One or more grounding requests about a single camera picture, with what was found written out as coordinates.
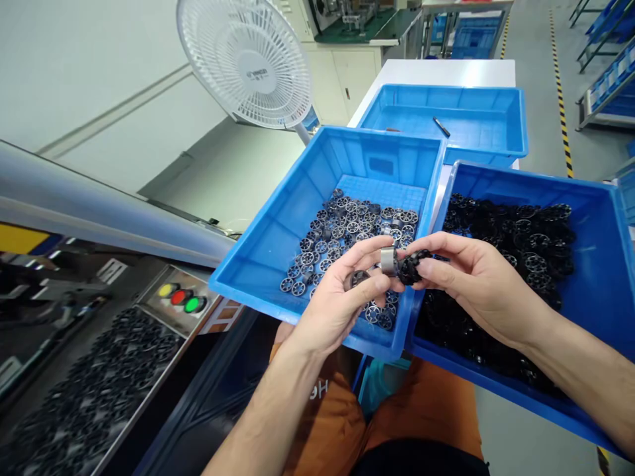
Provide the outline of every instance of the orange shorts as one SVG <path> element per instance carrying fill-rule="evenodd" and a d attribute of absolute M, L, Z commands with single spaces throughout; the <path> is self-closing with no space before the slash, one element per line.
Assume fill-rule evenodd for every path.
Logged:
<path fill-rule="evenodd" d="M 280 331 L 270 361 L 289 333 Z M 345 476 L 363 453 L 398 438 L 440 441 L 483 460 L 473 383 L 414 358 L 402 387 L 382 402 L 367 426 L 336 354 L 319 373 L 285 475 Z"/>

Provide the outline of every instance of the fingernail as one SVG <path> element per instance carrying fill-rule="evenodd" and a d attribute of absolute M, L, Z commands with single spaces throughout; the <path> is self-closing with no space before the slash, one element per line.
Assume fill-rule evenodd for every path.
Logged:
<path fill-rule="evenodd" d="M 417 266 L 417 271 L 419 271 L 422 278 L 427 278 L 432 273 L 433 266 L 432 258 L 425 258 L 419 263 L 419 266 Z"/>

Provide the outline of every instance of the red button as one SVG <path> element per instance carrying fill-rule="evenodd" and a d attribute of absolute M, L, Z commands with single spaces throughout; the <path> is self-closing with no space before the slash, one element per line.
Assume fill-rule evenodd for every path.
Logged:
<path fill-rule="evenodd" d="M 183 305 L 193 294 L 192 290 L 178 290 L 172 295 L 170 302 L 172 305 Z"/>

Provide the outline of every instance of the person's right hand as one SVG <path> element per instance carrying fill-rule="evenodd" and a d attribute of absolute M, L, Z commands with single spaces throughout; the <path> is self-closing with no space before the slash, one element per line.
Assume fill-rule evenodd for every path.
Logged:
<path fill-rule="evenodd" d="M 414 289 L 444 290 L 488 334 L 518 350 L 550 332 L 556 312 L 489 243 L 440 231 L 412 242 L 406 253 L 422 249 L 450 262 L 422 260 L 417 271 L 423 280 Z"/>

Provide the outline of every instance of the hand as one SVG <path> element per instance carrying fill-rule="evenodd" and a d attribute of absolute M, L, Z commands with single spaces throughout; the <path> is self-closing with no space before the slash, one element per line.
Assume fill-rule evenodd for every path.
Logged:
<path fill-rule="evenodd" d="M 444 290 L 489 335 L 522 350 L 548 333 L 558 314 L 523 281 L 496 248 L 485 241 L 440 231 L 411 243 L 406 253 L 427 249 L 449 258 L 426 258 L 415 289 Z"/>
<path fill-rule="evenodd" d="M 405 286 L 397 278 L 388 278 L 379 268 L 370 271 L 370 278 L 348 292 L 344 279 L 354 270 L 368 270 L 380 261 L 380 249 L 392 246 L 390 236 L 377 236 L 355 243 L 324 274 L 311 302 L 302 314 L 285 344 L 297 350 L 317 353 L 324 358 L 338 348 L 355 325 L 357 316 L 367 302 L 375 299 L 386 305 L 386 291 L 403 292 Z"/>

